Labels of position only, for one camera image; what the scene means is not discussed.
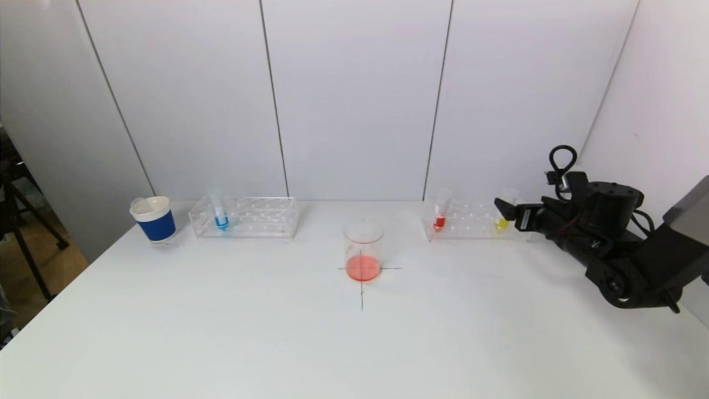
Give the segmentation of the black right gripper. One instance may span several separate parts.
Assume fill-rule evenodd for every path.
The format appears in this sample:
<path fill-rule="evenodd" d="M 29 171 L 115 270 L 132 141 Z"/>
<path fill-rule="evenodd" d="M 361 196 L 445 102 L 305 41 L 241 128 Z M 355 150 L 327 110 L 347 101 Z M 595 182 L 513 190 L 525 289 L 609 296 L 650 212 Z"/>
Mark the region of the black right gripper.
<path fill-rule="evenodd" d="M 540 233 L 552 241 L 561 240 L 563 237 L 563 214 L 557 205 L 529 203 L 516 206 L 501 198 L 495 198 L 494 205 L 501 217 L 507 221 L 515 221 L 519 232 Z"/>

